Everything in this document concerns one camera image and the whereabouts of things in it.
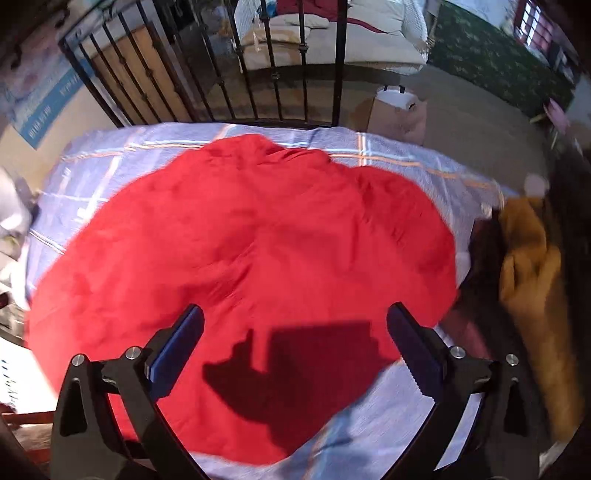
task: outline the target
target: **brown garment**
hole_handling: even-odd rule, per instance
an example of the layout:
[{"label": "brown garment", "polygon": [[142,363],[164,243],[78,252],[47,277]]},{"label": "brown garment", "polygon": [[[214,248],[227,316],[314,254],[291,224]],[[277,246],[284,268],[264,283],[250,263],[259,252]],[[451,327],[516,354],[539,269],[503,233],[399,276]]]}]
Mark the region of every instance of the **brown garment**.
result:
[{"label": "brown garment", "polygon": [[511,314],[550,417],[555,440],[568,441],[583,414],[576,375],[557,224],[541,199],[510,199],[499,215],[507,244],[499,298]]}]

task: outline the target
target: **floor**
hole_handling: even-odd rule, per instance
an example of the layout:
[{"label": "floor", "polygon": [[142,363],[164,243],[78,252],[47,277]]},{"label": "floor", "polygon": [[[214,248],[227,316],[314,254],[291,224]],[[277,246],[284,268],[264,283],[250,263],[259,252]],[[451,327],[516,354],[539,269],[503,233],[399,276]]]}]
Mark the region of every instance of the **floor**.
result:
[{"label": "floor", "polygon": [[[437,150],[475,171],[494,178],[518,192],[528,173],[546,174],[544,136],[539,127],[518,109],[491,93],[442,70],[427,65],[421,72],[403,77],[402,83],[419,98],[428,101],[427,133],[424,146]],[[280,82],[284,117],[303,118],[300,82]],[[238,117],[252,117],[242,77],[226,81],[231,104]],[[365,131],[376,90],[380,85],[345,82],[341,125]],[[309,81],[310,117],[330,121],[332,82]],[[271,82],[253,86],[261,117],[277,117],[277,103]],[[227,104],[216,85],[208,101],[216,119],[230,120]]]}]

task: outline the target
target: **red fabric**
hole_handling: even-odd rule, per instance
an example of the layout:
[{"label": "red fabric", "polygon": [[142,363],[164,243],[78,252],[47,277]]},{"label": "red fabric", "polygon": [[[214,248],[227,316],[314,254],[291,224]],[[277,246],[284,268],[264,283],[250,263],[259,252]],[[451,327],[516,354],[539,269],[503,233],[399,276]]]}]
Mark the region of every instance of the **red fabric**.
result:
[{"label": "red fabric", "polygon": [[[277,0],[277,15],[297,14],[300,12],[299,0]],[[327,18],[330,22],[337,21],[337,0],[304,0],[304,13]],[[384,33],[368,23],[347,18],[347,23],[361,25],[376,33]]]},{"label": "red fabric", "polygon": [[[454,240],[411,181],[244,135],[123,188],[45,275],[29,346],[54,388],[70,358],[114,358],[187,304],[204,335],[159,402],[189,451],[292,454],[399,358],[388,306],[434,326],[456,296]],[[122,431],[132,434],[119,403]]]}]

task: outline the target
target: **black metal railing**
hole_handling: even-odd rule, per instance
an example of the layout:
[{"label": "black metal railing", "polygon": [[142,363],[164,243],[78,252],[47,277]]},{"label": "black metal railing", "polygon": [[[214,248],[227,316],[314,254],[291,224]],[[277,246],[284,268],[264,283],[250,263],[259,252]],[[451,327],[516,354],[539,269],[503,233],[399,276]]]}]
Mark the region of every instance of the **black metal railing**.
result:
[{"label": "black metal railing", "polygon": [[[188,41],[186,30],[179,31],[175,21],[175,15],[183,14],[176,4],[179,1],[188,2],[190,8],[184,11],[190,10],[189,15],[192,15],[189,24],[193,36]],[[217,5],[223,8],[227,17],[234,68],[222,67],[219,52],[216,54],[212,44],[203,14],[205,8],[211,8],[207,0],[102,0],[71,27],[60,40],[60,48],[91,94],[119,127],[163,121],[225,120],[299,128],[335,126],[340,121],[343,80],[382,84],[397,81],[397,75],[392,72],[345,65],[347,0],[335,0],[338,7],[335,63],[321,66],[306,61],[309,45],[306,43],[303,0],[298,2],[300,42],[297,48],[301,64],[289,66],[278,66],[276,62],[267,3],[260,0],[259,17],[266,36],[269,68],[249,71],[235,21],[235,1],[219,0]],[[174,15],[171,7],[178,9]],[[203,50],[199,59],[195,59],[197,43]],[[280,88],[283,75],[289,80],[301,79],[303,118],[286,113]],[[311,79],[334,82],[330,121],[311,119],[308,95]],[[246,96],[242,99],[248,101],[246,105],[249,106],[240,107],[233,103],[237,81],[248,94],[248,100]],[[269,81],[274,90],[276,118],[274,113],[268,114],[269,108],[262,115],[263,109],[255,100],[254,87],[264,89],[270,85]],[[223,101],[212,105],[215,85],[221,90]]]}]

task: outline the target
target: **white pillow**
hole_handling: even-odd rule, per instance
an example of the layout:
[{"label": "white pillow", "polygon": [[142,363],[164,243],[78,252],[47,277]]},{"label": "white pillow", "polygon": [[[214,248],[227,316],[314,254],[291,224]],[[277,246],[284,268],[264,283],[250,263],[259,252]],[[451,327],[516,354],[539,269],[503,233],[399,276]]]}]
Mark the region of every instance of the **white pillow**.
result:
[{"label": "white pillow", "polygon": [[[278,15],[269,20],[269,25],[300,25],[300,14]],[[309,28],[328,28],[327,18],[313,14],[304,14],[304,26]]]},{"label": "white pillow", "polygon": [[361,20],[386,33],[402,30],[405,6],[393,0],[350,0],[348,17]]}]

